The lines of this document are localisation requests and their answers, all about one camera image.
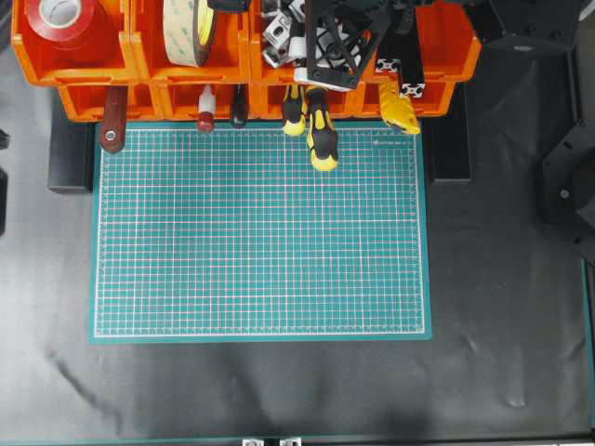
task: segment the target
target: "screwdriver handle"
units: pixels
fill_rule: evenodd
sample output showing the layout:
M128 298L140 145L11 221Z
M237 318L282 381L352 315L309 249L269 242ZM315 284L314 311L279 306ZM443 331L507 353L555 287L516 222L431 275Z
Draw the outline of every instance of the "screwdriver handle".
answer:
M236 85L231 100L230 123L234 128L243 128L247 121L248 99L245 94L245 85Z
M304 87L291 84L285 90L283 106L283 131L290 137L297 137L306 130L306 113L308 104L304 99Z
M126 144L126 110L128 108L128 86L112 85L103 109L103 126L99 144L109 153L117 153Z
M338 134L331 121L326 88L309 86L306 98L310 103L310 132L308 148L316 170L329 172L338 165Z
M398 83L389 81L378 84L380 117L386 125L400 129L408 135L418 135L421 131L411 99L401 95Z

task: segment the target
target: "black table surface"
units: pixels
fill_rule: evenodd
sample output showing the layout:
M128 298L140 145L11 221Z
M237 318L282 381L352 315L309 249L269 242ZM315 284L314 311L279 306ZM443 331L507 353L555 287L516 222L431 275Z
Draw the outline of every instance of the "black table surface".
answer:
M468 85L474 181L428 186L432 340L91 346L92 197L46 189L50 94L5 46L0 442L587 434L581 264L535 205L568 119L548 65L486 50Z

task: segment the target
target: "orange storage bin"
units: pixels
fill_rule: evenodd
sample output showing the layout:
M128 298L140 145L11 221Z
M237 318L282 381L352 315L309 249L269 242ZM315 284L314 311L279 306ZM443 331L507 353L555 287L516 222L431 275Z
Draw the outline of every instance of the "orange storage bin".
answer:
M250 9L250 58L252 83L262 85L258 116L281 118L284 86L292 83L294 68L273 69L262 58L265 22L259 14L261 0ZM418 7L417 20L426 76L423 98L412 99L420 117L441 116L448 112L456 82L469 80L477 64L481 44L461 6L437 0L432 6ZM395 82L394 74L376 73L376 57L366 67L358 88L348 93L329 92L329 105L335 118L377 118L380 115L377 84Z
M456 82L427 82L424 96L411 100L416 115L420 118L430 118L447 114L455 86ZM355 117L377 118L380 114L378 84L360 84L358 92L362 94L363 101L361 108L355 113Z
M103 119L108 85L68 85L59 87L59 95L69 119L89 123ZM158 91L146 84L128 87L129 121L161 121L164 119Z
M229 119L231 99L235 85L212 85L217 98L215 119ZM164 117L170 121L195 121L198 118L198 98L203 92L202 84L171 84L156 87L163 105ZM248 87L249 118L254 119L253 93Z
M248 15L218 14L215 39L203 67L172 64L165 52L163 1L131 0L131 41L139 78L156 84L246 84L250 76Z
M130 85L128 119L194 120L204 84L215 86L216 118L228 119L233 85L248 84L250 118L281 119L285 87L294 69L273 69L263 58L260 16L262 0L253 0L247 14L218 14L214 44L204 67L169 62L163 38L163 1L100 0L117 33L119 47L100 64L65 59L30 28L26 0L14 0L12 40L28 80L53 85L68 116L77 122L102 119L108 85ZM418 7L418 29L427 86L423 98L413 99L420 117L448 112L456 82L470 79L481 45L462 7L437 0ZM373 58L358 88L347 93L329 91L335 119L378 118L377 84L394 75L375 73Z
M279 85L256 85L252 88L257 94L251 96L255 103L255 113L261 119L281 119L281 106L285 96L286 84ZM354 90L349 93L339 93L337 91L328 91L328 106L331 115L335 119L353 117L353 98L358 93Z
M37 35L25 16L26 0L14 0L12 44L27 80L33 85L122 85L138 79L130 45L129 0L101 0L113 29L106 39L117 42L111 56L96 64L65 57L52 43Z
M436 1L417 7L417 30L426 81L468 81L475 72L482 45L459 5ZM365 82L384 82L388 73L376 73L370 63L362 76Z

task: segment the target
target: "cutting mat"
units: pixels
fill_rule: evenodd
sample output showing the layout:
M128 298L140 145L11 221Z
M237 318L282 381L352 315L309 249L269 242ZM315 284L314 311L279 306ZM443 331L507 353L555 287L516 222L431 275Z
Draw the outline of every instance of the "cutting mat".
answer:
M91 341L430 338L420 139L337 131L330 174L278 123L98 144Z

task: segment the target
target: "black metal leg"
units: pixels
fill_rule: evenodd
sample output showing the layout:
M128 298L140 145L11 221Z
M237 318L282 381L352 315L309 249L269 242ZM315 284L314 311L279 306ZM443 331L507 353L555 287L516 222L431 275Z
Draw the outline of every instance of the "black metal leg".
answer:
M469 183L471 160L464 84L456 87L448 114L423 120L422 131L430 180L436 183Z
M52 134L49 143L47 186L60 193L93 190L95 126L75 124L67 117L58 92L52 98Z

